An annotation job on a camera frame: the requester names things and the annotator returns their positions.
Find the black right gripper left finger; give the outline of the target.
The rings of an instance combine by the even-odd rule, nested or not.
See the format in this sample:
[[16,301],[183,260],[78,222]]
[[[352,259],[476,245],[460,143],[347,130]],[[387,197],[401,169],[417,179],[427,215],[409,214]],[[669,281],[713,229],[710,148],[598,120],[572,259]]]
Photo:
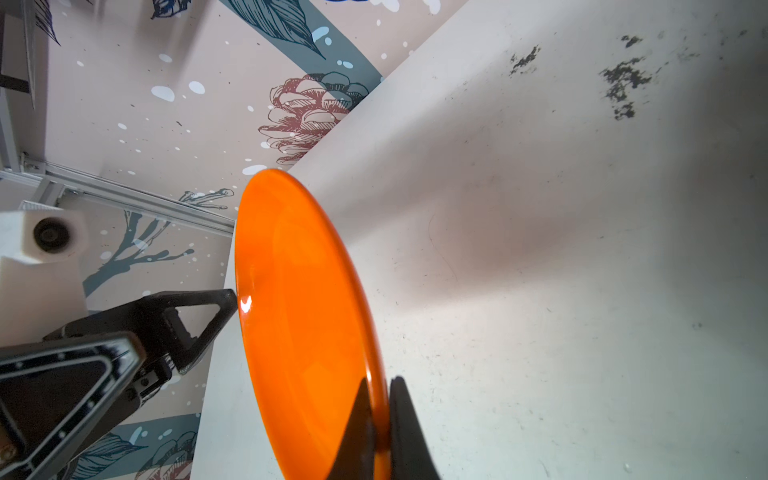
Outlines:
[[368,384],[362,379],[328,480],[374,478],[376,427],[373,423]]

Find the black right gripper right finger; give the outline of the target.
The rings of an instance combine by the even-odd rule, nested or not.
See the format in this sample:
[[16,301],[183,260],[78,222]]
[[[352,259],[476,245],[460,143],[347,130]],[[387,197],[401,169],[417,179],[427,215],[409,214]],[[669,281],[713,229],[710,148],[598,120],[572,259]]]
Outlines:
[[391,470],[395,480],[440,480],[403,377],[390,383]]

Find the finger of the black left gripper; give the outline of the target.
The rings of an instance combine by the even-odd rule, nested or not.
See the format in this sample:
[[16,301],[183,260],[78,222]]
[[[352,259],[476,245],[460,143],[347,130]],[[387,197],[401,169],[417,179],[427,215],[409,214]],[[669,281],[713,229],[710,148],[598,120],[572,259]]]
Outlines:
[[48,479],[74,458],[146,359],[130,333],[1,349],[1,477]]
[[[184,326],[179,310],[200,306],[216,306],[218,311],[203,332],[194,336]],[[44,339],[130,332],[146,352],[142,372],[159,368],[168,376],[176,369],[184,375],[202,359],[237,310],[237,296],[231,289],[165,291],[69,322]]]

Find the orange plastic plate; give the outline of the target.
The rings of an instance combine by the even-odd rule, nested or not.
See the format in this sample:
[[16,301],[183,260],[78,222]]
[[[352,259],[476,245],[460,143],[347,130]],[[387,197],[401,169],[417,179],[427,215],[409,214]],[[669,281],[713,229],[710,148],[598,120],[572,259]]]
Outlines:
[[365,388],[373,475],[389,478],[388,388],[365,293],[331,221],[284,171],[257,173],[243,193],[235,279],[251,382],[283,476],[328,476]]

